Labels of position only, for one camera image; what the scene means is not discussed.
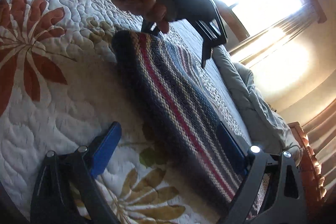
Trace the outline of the beige curtain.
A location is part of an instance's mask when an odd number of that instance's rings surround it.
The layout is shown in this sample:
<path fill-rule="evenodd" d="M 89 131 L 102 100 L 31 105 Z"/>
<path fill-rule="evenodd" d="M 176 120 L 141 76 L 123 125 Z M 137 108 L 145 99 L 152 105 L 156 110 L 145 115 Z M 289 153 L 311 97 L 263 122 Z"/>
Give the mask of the beige curtain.
<path fill-rule="evenodd" d="M 335 100 L 335 15 L 312 3 L 246 39 L 231 57 L 255 75 L 286 122 L 306 124 Z"/>

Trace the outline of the dark red wooden headboard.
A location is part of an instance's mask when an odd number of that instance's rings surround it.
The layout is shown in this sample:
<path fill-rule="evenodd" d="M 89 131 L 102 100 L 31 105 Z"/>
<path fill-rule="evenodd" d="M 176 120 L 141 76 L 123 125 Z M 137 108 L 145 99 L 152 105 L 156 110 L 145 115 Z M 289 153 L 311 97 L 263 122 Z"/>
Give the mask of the dark red wooden headboard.
<path fill-rule="evenodd" d="M 322 166 L 317 161 L 315 153 L 309 144 L 309 138 L 300 124 L 292 122 L 288 126 L 303 150 L 298 168 L 305 192 L 307 216 L 311 220 L 318 214 L 324 204 L 326 189 L 323 187 L 323 184 L 325 178 L 321 175 Z"/>

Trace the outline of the light blue bed sheet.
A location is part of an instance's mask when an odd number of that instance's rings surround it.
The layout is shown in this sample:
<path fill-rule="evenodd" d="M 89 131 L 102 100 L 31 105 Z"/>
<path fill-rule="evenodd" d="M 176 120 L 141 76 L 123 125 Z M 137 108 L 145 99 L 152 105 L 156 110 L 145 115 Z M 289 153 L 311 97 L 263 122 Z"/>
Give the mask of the light blue bed sheet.
<path fill-rule="evenodd" d="M 200 34 L 187 20 L 180 20 L 170 23 L 170 31 L 166 38 L 184 46 L 192 54 L 202 78 L 202 85 L 207 90 L 206 96 L 220 119 L 233 133 L 240 135 L 248 144 L 251 144 L 248 130 L 214 61 L 207 60 L 205 68 L 201 68 L 203 39 Z"/>

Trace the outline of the striped blue knit sweater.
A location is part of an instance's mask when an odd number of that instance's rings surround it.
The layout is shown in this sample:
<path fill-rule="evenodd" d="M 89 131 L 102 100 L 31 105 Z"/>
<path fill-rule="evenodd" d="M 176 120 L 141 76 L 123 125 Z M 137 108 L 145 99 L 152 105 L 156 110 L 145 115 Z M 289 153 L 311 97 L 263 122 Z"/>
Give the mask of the striped blue knit sweater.
<path fill-rule="evenodd" d="M 256 221 L 259 157 L 211 103 L 193 57 L 134 31 L 115 34 L 112 49 L 136 104 L 186 181 L 224 211 L 226 223 Z"/>

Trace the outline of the grey green comforter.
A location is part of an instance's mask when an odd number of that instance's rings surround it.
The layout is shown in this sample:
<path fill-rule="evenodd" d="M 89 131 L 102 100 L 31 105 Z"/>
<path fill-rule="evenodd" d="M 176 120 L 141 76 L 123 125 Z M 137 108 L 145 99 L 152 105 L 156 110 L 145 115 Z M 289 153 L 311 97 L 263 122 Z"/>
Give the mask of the grey green comforter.
<path fill-rule="evenodd" d="M 248 130 L 253 145 L 264 152 L 291 154 L 299 165 L 303 151 L 284 119 L 266 103 L 255 85 L 253 72 L 231 60 L 224 47 L 213 49 L 213 60 Z"/>

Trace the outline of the white floral quilt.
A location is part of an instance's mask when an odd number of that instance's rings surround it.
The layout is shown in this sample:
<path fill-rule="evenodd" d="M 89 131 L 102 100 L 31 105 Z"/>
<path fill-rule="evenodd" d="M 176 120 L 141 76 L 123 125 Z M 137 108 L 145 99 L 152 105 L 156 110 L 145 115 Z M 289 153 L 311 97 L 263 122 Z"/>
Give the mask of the white floral quilt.
<path fill-rule="evenodd" d="M 14 216 L 30 219 L 45 154 L 74 152 L 113 122 L 121 139 L 97 177 L 121 223 L 215 223 L 217 203 L 157 142 L 123 81 L 114 34 L 139 16 L 110 0 L 1 0 L 1 185 Z"/>

